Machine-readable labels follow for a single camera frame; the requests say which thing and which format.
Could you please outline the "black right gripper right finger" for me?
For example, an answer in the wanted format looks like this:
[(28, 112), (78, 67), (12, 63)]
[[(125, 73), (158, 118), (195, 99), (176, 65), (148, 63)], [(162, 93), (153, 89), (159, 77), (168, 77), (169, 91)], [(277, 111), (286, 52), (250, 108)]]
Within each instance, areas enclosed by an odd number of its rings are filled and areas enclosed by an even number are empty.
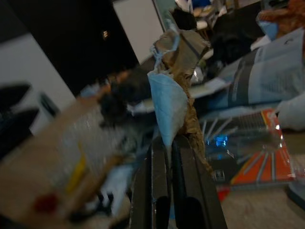
[(226, 229), (215, 184), (185, 136), (172, 144), (172, 186), (179, 229)]

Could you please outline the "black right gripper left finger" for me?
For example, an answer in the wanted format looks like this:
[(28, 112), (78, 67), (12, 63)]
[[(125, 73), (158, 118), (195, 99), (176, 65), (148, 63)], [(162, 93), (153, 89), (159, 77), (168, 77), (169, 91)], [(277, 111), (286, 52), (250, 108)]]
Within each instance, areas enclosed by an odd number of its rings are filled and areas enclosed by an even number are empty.
[(156, 137), (136, 173), (130, 214), (132, 229), (166, 229), (171, 190), (166, 148)]

